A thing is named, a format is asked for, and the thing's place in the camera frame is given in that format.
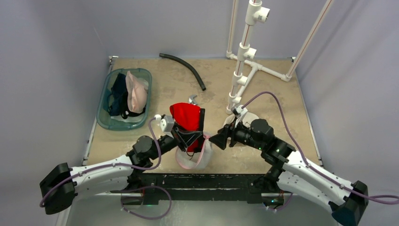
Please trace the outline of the light pink bra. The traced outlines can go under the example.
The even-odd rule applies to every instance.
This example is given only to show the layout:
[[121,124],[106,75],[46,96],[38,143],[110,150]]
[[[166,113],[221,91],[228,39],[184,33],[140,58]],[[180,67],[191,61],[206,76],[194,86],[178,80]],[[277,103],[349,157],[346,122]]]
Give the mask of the light pink bra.
[[147,103],[149,83],[142,78],[137,78],[130,71],[126,75],[128,91],[127,104],[130,112],[141,113]]

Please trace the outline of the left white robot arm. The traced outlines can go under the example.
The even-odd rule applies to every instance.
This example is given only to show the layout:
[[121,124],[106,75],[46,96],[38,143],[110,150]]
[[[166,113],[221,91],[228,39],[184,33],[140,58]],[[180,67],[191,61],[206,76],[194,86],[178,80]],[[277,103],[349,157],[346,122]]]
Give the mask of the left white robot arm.
[[70,168],[67,163],[58,164],[40,182],[40,207],[51,215],[70,207],[75,197],[125,189],[136,192],[140,188],[136,175],[157,168],[160,162],[154,165],[152,160],[160,161],[163,154],[179,148],[185,142],[181,135],[179,132],[174,137],[167,132],[160,138],[154,134],[141,136],[125,155],[90,166]]

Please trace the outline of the black bra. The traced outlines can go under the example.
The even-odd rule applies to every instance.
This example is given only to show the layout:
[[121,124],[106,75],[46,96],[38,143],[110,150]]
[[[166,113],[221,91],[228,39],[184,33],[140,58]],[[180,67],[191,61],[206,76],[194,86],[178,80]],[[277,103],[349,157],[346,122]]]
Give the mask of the black bra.
[[140,113],[131,112],[128,107],[121,108],[120,114],[123,119],[127,119],[128,117],[138,117],[145,113],[146,107]]

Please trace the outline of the red garment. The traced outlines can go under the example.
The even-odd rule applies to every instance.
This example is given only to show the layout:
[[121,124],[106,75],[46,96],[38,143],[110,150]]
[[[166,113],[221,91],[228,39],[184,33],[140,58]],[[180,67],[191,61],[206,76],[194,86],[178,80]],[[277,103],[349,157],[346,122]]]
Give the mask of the red garment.
[[[169,107],[170,113],[178,125],[186,131],[202,131],[204,129],[205,109],[189,103],[176,103]],[[187,153],[199,152],[204,143],[203,137],[187,148]]]

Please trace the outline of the teal plastic bin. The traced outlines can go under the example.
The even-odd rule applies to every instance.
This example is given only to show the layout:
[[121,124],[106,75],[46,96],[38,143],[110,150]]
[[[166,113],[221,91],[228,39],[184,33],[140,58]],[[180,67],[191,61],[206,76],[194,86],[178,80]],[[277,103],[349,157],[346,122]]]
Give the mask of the teal plastic bin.
[[[129,91],[126,86],[128,72],[148,86],[146,104],[140,113],[128,107]],[[104,83],[96,114],[97,123],[104,129],[128,131],[142,127],[148,116],[152,88],[152,75],[143,68],[117,69],[110,72]]]

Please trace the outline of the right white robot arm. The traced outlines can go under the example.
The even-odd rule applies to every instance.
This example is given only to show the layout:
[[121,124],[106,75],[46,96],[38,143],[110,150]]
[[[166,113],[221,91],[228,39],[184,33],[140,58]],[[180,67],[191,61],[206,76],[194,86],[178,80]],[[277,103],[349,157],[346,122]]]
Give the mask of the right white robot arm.
[[307,158],[292,145],[274,135],[265,119],[255,119],[249,127],[238,123],[225,124],[209,141],[222,150],[240,143],[261,151],[261,157],[271,165],[271,175],[264,179],[265,188],[295,193],[326,209],[343,226],[357,226],[368,201],[367,185],[361,181],[343,179]]

